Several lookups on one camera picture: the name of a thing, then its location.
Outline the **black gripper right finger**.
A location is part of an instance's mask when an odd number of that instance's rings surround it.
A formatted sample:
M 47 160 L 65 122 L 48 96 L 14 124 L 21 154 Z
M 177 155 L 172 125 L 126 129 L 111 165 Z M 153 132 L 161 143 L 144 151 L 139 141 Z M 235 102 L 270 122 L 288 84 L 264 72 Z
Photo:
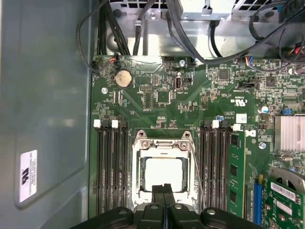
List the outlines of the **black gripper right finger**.
M 165 184 L 165 200 L 172 229 L 258 229 L 260 226 L 219 208 L 205 208 L 200 214 L 186 204 L 178 204 L 170 184 Z

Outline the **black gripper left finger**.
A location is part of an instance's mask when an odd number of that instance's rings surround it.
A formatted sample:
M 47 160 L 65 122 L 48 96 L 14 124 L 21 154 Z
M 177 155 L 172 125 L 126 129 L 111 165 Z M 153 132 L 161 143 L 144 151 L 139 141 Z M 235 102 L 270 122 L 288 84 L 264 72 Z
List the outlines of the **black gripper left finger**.
M 164 185 L 152 186 L 152 202 L 135 210 L 117 207 L 84 221 L 74 229 L 162 229 L 164 224 Z

